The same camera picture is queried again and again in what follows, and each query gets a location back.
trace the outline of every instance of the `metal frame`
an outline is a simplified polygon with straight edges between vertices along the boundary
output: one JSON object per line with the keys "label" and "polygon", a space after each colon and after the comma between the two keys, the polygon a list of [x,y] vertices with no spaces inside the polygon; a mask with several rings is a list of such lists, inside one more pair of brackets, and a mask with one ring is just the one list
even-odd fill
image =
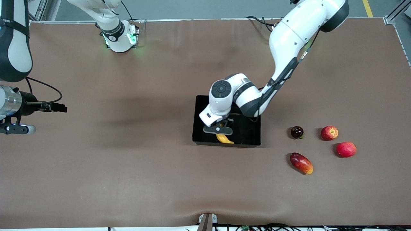
{"label": "metal frame", "polygon": [[37,7],[35,14],[33,15],[29,12],[29,19],[33,21],[40,21],[44,15],[47,3],[48,0],[40,0],[39,6]]}
{"label": "metal frame", "polygon": [[201,215],[202,217],[199,228],[197,229],[197,231],[212,231],[212,217],[213,214],[211,213],[204,213],[203,215]]}
{"label": "metal frame", "polygon": [[390,14],[384,16],[385,24],[386,25],[394,24],[395,18],[400,13],[404,12],[409,5],[411,5],[411,0],[401,0]]}

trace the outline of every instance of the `metal cylinder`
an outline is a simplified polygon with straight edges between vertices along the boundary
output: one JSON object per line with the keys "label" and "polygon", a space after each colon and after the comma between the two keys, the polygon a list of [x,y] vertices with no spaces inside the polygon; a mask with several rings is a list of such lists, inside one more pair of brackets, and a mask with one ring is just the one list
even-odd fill
{"label": "metal cylinder", "polygon": [[10,86],[0,85],[0,120],[16,113],[22,105],[23,99],[19,91],[14,92]]}

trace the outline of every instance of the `circular joint cap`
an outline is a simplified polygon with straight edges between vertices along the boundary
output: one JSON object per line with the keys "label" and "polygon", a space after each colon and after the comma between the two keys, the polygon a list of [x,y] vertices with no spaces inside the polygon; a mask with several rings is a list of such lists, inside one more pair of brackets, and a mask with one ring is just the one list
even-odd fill
{"label": "circular joint cap", "polygon": [[214,98],[225,98],[231,93],[231,84],[226,80],[215,82],[211,87]]}

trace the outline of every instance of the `green light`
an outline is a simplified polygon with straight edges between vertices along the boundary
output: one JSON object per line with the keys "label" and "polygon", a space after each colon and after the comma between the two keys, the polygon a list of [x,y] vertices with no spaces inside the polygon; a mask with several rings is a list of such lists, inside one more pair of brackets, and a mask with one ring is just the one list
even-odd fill
{"label": "green light", "polygon": [[127,35],[129,37],[130,43],[134,45],[136,43],[136,36],[133,34],[128,34],[128,33]]}

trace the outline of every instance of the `gray floor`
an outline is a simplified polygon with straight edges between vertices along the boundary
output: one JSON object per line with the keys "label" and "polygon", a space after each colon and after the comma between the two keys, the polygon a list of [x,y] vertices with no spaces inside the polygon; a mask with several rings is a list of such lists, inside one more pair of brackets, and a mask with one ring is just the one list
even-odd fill
{"label": "gray floor", "polygon": [[[387,15],[400,0],[368,0],[374,17]],[[136,19],[220,19],[256,17],[279,18],[285,16],[293,6],[288,0],[123,0],[133,18]],[[367,17],[363,0],[349,0],[349,17]],[[116,9],[121,19],[129,19],[120,4]],[[61,0],[56,21],[91,20],[85,12]],[[396,27],[404,49],[411,54],[411,19],[402,14],[396,19]]]}

